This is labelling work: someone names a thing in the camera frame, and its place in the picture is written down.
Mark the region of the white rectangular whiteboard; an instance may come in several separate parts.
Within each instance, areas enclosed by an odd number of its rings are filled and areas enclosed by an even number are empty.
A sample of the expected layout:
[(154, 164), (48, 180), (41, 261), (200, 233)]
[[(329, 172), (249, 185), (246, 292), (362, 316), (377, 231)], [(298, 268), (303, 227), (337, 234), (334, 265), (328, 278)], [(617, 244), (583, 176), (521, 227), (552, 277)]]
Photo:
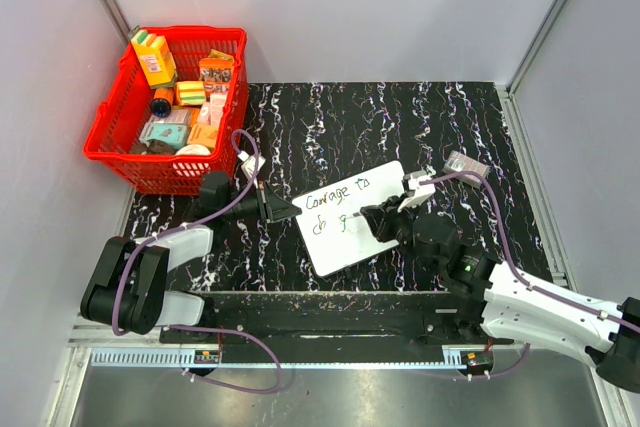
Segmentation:
[(394, 160), (292, 200), (302, 209), (295, 220), (317, 276), (327, 277), (398, 245), (395, 240), (378, 242), (364, 218), (344, 217), (401, 195), (403, 176), (401, 163)]

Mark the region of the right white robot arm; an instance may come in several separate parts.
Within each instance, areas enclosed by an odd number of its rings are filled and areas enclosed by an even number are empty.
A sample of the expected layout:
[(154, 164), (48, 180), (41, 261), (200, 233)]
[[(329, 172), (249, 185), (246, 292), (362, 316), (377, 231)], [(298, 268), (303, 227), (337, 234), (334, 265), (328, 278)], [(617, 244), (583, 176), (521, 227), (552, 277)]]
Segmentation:
[(610, 384), (639, 390), (639, 301), (585, 296), (512, 268), (459, 237), (455, 223), (423, 208), (401, 209), (393, 196), (360, 210), (373, 237), (437, 274), (462, 299), (454, 322), (468, 343), (484, 336), (560, 353), (593, 368)]

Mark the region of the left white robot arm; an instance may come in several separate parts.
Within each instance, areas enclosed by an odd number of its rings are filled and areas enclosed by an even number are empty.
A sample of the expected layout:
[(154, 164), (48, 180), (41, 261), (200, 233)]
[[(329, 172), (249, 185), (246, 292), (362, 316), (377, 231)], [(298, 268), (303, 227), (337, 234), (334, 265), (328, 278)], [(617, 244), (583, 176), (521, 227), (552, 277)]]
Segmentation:
[(110, 238), (83, 294), (81, 317), (110, 326), (117, 335), (180, 325), (193, 341), (206, 342), (215, 334), (215, 316), (205, 311), (202, 297), (168, 290), (168, 274), (208, 255), (236, 220), (275, 223), (300, 215), (302, 209), (256, 179), (234, 194), (229, 175), (211, 171), (202, 178), (190, 213), (192, 222), (150, 237)]

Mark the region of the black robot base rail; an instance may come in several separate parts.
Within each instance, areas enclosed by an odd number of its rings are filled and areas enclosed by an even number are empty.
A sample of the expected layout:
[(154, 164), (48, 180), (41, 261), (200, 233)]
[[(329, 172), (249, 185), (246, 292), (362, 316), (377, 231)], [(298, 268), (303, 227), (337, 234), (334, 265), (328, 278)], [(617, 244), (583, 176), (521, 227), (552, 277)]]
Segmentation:
[(212, 292), (202, 325), (225, 333), (161, 332), (163, 344), (219, 343), (232, 363), (267, 360), (241, 330), (262, 340), (280, 362), (435, 362), (446, 345), (485, 345), (477, 327), (459, 326), (464, 301), (443, 292)]

